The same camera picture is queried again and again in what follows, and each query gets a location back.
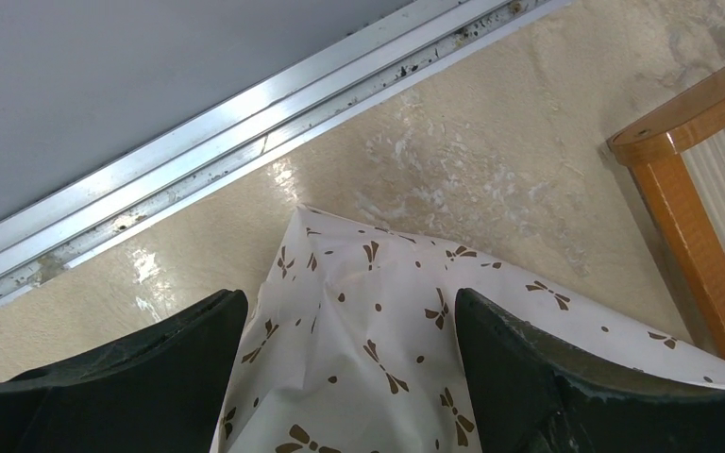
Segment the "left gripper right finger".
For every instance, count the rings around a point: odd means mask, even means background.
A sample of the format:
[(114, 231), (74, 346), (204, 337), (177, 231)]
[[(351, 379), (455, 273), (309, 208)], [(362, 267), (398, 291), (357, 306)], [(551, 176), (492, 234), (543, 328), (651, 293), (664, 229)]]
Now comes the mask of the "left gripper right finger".
[(455, 326), (485, 452), (725, 452), (725, 390), (607, 361), (471, 289)]

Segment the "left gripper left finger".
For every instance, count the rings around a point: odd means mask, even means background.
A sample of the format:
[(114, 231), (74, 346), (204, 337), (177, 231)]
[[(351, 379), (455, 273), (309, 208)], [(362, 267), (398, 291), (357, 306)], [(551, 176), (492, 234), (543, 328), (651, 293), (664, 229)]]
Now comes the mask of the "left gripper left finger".
[(0, 452), (207, 452), (248, 302), (221, 290), (150, 327), (0, 382)]

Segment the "white patterned paper bag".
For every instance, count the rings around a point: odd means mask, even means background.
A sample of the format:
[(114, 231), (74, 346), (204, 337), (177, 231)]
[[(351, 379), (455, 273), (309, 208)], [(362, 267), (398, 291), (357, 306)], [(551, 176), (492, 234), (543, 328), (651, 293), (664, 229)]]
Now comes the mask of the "white patterned paper bag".
[(470, 247), (299, 208), (240, 342), (219, 452), (485, 452), (461, 289), (607, 361), (725, 390), (725, 361)]

